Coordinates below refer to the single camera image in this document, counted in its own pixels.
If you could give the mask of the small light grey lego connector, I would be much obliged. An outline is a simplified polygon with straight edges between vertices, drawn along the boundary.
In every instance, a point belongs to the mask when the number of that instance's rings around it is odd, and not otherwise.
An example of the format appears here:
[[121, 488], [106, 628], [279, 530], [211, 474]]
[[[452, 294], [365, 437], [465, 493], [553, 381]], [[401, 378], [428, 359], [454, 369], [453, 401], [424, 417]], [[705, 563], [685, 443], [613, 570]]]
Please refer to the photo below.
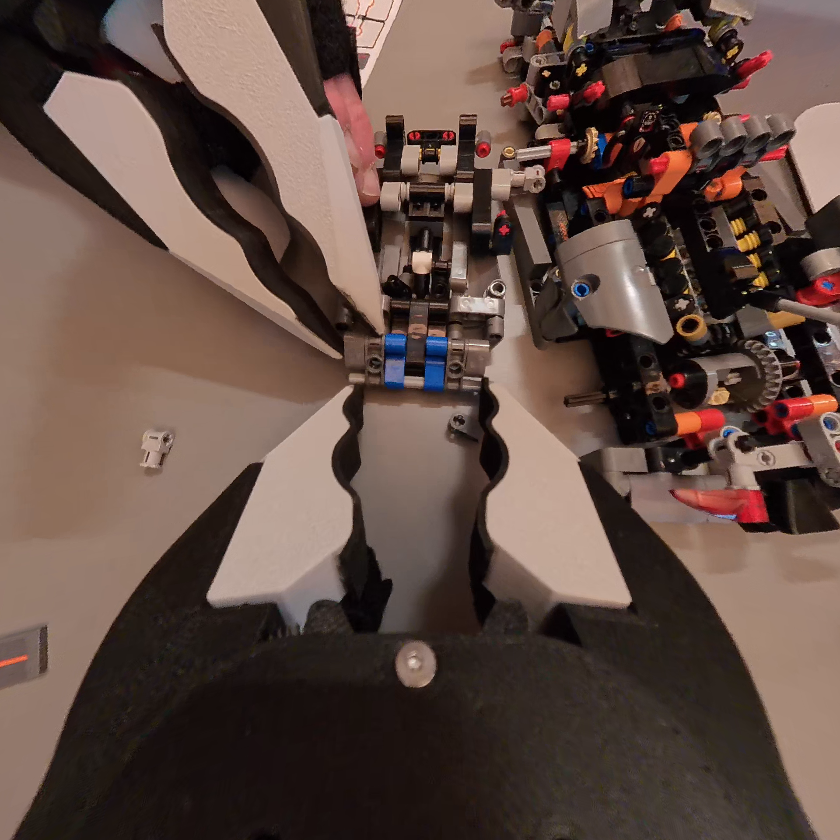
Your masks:
[[149, 428], [141, 439], [142, 458], [140, 467], [146, 471], [162, 469], [172, 451], [175, 434], [168, 429]]

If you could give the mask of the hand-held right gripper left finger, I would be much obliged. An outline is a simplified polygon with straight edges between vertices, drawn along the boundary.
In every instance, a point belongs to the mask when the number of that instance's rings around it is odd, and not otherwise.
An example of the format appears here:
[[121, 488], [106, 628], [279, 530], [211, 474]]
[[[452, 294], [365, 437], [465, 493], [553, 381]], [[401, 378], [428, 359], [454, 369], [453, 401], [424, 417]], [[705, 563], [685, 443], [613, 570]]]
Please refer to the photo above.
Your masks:
[[362, 599], [368, 548], [350, 483], [364, 390], [344, 387], [263, 459], [206, 594], [211, 606], [275, 604], [302, 626], [312, 603]]

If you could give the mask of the large lego car chassis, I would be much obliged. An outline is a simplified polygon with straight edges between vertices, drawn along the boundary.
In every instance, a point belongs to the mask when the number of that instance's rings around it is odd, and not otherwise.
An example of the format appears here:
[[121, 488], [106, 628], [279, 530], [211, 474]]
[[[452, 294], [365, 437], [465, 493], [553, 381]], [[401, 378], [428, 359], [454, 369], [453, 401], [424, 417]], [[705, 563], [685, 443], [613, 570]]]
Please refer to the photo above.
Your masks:
[[534, 128], [504, 174], [532, 338], [588, 342], [619, 446], [584, 461], [638, 511], [838, 530], [838, 197], [778, 193], [797, 125], [728, 112], [770, 51], [757, 2], [497, 2], [500, 97]]

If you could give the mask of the lego sticker sheet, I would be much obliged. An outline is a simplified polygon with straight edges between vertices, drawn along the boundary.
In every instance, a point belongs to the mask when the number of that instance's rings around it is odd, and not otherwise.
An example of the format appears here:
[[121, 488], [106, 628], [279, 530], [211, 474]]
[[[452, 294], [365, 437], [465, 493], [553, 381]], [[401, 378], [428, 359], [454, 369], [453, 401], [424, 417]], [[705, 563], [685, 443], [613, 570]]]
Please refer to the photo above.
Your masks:
[[401, 5], [401, 1], [342, 1], [346, 23], [354, 33], [362, 85], [371, 76]]

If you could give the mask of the dark grey orange-striped tile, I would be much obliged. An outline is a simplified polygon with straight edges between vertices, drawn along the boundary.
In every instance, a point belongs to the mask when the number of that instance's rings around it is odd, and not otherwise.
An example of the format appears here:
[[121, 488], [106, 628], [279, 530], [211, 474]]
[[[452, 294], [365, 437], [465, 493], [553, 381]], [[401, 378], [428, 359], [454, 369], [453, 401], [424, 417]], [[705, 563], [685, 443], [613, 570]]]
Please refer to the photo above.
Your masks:
[[41, 677], [49, 665], [46, 624], [1, 636], [1, 690]]

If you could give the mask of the small lego gearbox assembly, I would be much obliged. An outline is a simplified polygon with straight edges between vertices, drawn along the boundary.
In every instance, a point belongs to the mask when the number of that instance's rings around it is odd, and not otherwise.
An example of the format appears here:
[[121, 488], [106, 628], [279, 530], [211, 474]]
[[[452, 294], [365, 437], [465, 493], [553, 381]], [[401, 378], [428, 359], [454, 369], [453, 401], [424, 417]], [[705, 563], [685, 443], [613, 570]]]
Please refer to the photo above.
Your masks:
[[381, 284], [384, 332], [343, 331], [354, 386], [390, 391], [477, 392], [491, 352], [504, 338], [507, 286], [472, 287], [469, 266], [511, 254], [518, 223], [506, 204], [545, 186], [542, 159], [508, 148], [496, 167], [480, 165], [492, 138], [475, 114], [456, 130], [408, 131], [390, 115], [374, 137], [379, 204], [364, 210]]

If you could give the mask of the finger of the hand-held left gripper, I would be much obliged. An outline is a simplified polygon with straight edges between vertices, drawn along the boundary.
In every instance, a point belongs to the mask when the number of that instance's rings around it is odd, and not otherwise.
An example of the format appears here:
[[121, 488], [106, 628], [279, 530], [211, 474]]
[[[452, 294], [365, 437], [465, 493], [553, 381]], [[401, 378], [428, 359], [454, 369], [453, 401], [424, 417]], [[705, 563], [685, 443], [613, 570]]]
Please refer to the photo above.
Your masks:
[[382, 293], [348, 148], [323, 89], [305, 2], [163, 1], [187, 85], [255, 146], [287, 220], [378, 334]]
[[291, 281], [269, 238], [230, 204], [191, 147], [189, 127], [143, 89], [66, 71], [45, 114], [182, 263], [333, 359], [341, 339], [311, 296]]

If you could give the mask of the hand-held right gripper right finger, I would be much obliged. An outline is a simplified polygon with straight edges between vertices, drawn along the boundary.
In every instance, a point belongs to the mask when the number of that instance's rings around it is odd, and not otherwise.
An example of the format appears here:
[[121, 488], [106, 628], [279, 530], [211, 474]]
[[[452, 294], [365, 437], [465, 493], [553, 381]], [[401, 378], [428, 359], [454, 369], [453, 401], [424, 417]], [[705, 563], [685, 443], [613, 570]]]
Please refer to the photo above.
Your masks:
[[580, 460], [502, 385], [483, 381], [471, 534], [471, 594], [481, 624], [502, 602], [534, 626], [559, 606], [625, 611], [632, 596]]

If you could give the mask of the person's left hand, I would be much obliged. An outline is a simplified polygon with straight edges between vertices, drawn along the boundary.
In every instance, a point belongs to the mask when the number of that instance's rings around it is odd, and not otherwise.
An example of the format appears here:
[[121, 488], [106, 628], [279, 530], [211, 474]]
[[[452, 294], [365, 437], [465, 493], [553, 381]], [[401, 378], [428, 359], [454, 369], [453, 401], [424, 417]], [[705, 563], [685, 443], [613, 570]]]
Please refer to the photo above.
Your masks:
[[360, 204], [378, 204], [381, 188], [375, 166], [374, 132], [354, 79], [343, 73], [324, 82], [332, 112], [339, 122]]

